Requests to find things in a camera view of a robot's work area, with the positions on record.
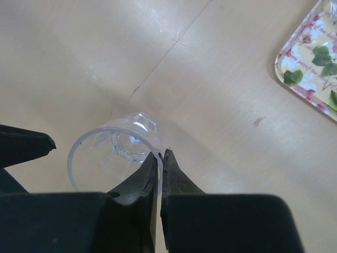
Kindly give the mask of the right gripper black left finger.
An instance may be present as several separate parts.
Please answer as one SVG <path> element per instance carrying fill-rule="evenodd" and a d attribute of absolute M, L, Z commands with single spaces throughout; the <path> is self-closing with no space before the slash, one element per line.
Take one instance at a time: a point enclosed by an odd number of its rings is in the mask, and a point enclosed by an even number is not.
<path fill-rule="evenodd" d="M 2 169 L 1 252 L 154 252 L 157 165 L 107 193 L 29 193 Z"/>

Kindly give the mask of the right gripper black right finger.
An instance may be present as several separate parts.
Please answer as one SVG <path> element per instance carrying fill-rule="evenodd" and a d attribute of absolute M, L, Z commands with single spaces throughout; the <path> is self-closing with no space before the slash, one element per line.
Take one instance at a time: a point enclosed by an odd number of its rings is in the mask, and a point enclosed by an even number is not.
<path fill-rule="evenodd" d="M 210 194 L 165 151 L 161 219 L 169 252 L 304 252 L 286 202 L 272 194 Z"/>

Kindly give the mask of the small clear glass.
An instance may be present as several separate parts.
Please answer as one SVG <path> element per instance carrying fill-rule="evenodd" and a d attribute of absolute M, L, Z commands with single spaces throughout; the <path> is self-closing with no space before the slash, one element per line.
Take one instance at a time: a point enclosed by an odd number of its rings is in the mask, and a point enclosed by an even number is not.
<path fill-rule="evenodd" d="M 126 114 L 79 137 L 67 172 L 76 191 L 107 192 L 137 171 L 149 153 L 159 158 L 158 123 L 143 112 Z"/>

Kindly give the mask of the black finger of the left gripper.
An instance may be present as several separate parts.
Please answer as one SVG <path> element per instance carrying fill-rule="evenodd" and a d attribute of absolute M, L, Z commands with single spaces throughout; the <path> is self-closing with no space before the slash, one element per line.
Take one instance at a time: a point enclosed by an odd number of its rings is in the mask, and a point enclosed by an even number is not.
<path fill-rule="evenodd" d="M 44 157 L 54 149 L 54 140 L 45 133 L 1 125 L 1 194 L 27 193 L 7 167 Z"/>

